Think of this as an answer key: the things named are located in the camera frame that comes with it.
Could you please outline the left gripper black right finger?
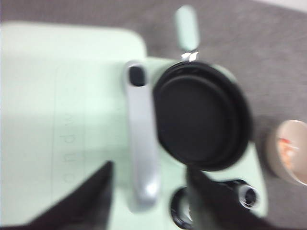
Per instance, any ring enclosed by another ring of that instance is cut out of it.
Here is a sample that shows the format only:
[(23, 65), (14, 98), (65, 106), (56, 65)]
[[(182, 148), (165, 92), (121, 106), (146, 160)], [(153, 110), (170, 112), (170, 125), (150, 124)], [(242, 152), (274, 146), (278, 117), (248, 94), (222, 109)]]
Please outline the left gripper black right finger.
[(186, 168), (187, 197), (195, 230), (293, 230), (279, 227), (243, 208), (234, 192), (202, 171)]

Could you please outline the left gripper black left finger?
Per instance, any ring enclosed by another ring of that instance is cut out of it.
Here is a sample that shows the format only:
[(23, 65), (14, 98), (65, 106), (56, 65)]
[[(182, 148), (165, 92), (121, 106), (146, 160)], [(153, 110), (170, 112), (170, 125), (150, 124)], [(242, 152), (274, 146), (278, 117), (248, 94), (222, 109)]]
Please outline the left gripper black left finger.
[(23, 225), (2, 230), (107, 230), (113, 196), (113, 162), (107, 161), (72, 193)]

